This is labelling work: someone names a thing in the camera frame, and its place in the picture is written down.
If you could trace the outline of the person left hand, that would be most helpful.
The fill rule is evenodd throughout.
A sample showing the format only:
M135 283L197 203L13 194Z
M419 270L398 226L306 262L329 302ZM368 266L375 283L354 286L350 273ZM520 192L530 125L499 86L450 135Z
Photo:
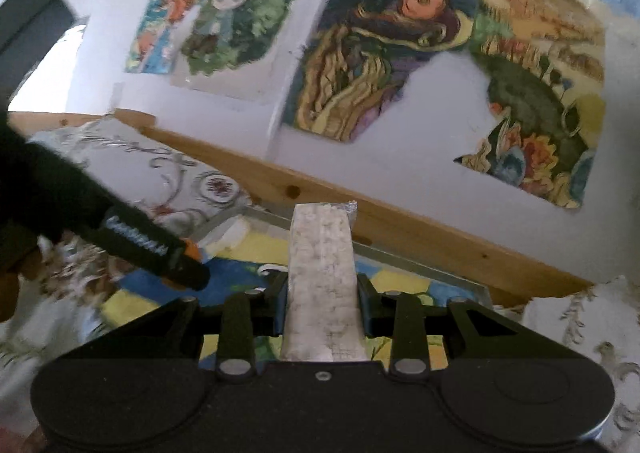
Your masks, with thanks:
M0 279L0 322L6 322L14 316L18 296L20 296L21 277L36 280L42 268L42 255L37 244L20 251L6 265L1 266Z

